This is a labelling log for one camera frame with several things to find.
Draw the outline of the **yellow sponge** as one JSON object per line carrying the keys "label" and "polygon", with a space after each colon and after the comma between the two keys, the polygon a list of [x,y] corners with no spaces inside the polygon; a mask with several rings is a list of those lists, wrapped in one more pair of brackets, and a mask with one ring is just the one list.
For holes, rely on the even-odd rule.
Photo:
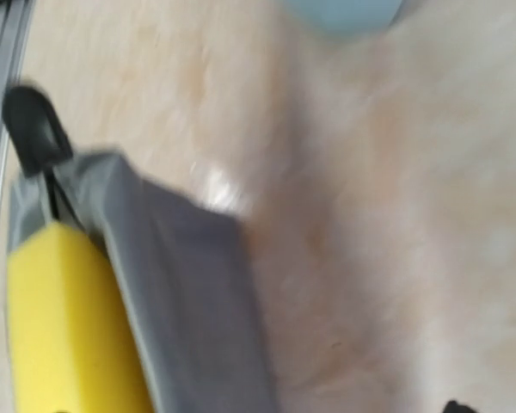
{"label": "yellow sponge", "polygon": [[57,221],[7,261],[9,356],[18,412],[151,412],[109,260]]}

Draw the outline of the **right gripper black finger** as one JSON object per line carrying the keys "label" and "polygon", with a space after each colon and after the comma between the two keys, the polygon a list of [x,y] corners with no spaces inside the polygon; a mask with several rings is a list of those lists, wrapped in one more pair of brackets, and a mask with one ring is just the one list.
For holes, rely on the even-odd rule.
{"label": "right gripper black finger", "polygon": [[467,404],[461,404],[457,400],[450,400],[442,410],[442,413],[477,413]]}

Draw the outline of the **grey zipper pouch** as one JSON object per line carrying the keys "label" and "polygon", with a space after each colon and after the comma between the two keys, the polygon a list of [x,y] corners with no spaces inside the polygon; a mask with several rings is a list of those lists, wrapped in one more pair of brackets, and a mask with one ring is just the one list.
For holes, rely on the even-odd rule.
{"label": "grey zipper pouch", "polygon": [[141,176],[118,151],[75,152],[48,98],[9,86],[2,119],[21,164],[8,256],[57,221],[109,260],[151,412],[279,408],[238,222]]}

